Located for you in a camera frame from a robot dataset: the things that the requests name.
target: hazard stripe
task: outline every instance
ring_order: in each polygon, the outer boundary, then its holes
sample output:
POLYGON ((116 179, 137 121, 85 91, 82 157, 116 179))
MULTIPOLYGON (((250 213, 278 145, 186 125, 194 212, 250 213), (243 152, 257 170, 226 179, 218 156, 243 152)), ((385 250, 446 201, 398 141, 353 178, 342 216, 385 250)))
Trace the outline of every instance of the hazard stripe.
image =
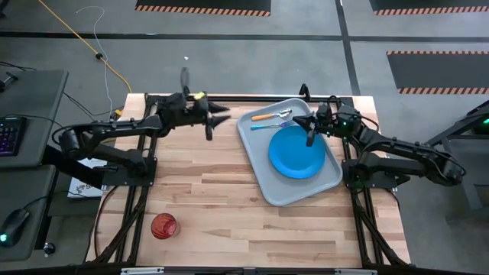
POLYGON ((485 12, 489 6, 449 7, 449 8, 401 8, 381 9, 374 11, 375 15, 435 15, 462 12, 485 12))
POLYGON ((158 6, 149 6, 149 5, 138 5, 136 6, 135 10, 206 14, 206 15, 244 15, 244 16, 270 17, 269 11, 235 10, 235 9, 227 9, 227 8, 184 8, 184 7, 165 7, 165 6, 158 7, 158 6))
POLYGON ((389 50, 387 55, 392 54, 481 54, 487 55, 489 51, 487 50, 389 50))
POLYGON ((489 95, 489 88, 400 88, 401 95, 489 95))

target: keyboard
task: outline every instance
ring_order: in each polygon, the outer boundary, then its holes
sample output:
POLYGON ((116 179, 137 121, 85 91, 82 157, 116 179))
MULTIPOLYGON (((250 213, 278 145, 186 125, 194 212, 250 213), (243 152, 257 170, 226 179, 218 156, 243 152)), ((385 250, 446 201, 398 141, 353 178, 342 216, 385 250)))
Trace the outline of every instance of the keyboard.
POLYGON ((24 135, 26 118, 0 118, 0 157, 17 156, 24 135))

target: blue plate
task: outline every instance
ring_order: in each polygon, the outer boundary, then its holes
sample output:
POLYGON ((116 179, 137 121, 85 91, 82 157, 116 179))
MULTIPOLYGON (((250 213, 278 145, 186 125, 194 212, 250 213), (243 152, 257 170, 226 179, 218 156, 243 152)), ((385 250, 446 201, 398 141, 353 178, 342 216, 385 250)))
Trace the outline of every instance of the blue plate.
POLYGON ((300 126, 278 131, 270 142, 268 155, 275 169, 293 179, 316 175, 326 158, 324 140, 316 135, 311 147, 306 146, 307 133, 300 126))

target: wooden table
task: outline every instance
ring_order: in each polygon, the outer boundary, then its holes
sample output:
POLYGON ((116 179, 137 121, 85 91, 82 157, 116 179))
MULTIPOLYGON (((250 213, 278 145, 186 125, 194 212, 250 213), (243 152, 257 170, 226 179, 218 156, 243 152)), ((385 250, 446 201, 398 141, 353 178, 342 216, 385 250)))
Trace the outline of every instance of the wooden table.
MULTIPOLYGON (((353 99, 362 115, 377 121, 372 97, 353 99)), ((232 119, 216 128, 212 142, 206 141, 202 126, 178 128, 158 140, 157 176, 148 196, 137 265, 360 267, 351 197, 344 184, 286 207, 268 204, 236 122, 269 103, 222 104, 231 109, 232 119), (153 218, 163 212, 174 215, 182 229, 177 237, 160 241, 150 227, 153 218)), ((128 95, 121 119, 140 118, 143 113, 144 96, 128 95)), ((332 137, 328 142, 342 160, 341 140, 332 137)), ((117 140, 116 147, 127 150, 137 143, 137 137, 124 137, 117 140)), ((380 232, 400 258, 410 262, 396 201, 385 190, 371 192, 380 232)), ((121 187, 106 203, 99 225, 100 250, 121 226, 127 193, 128 188, 121 187)), ((374 259, 371 237, 365 231, 374 259)), ((125 258, 132 232, 128 236, 125 258)), ((93 258, 92 246, 87 260, 93 258)))

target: computer mouse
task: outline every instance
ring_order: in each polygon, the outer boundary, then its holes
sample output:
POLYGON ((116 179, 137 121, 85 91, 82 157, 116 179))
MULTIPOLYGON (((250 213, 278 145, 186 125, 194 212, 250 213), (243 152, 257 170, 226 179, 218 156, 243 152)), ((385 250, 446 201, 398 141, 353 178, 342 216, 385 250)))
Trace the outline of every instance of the computer mouse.
POLYGON ((26 209, 17 209, 8 215, 0 227, 0 245, 2 247, 10 248, 17 244, 28 218, 29 211, 26 209))

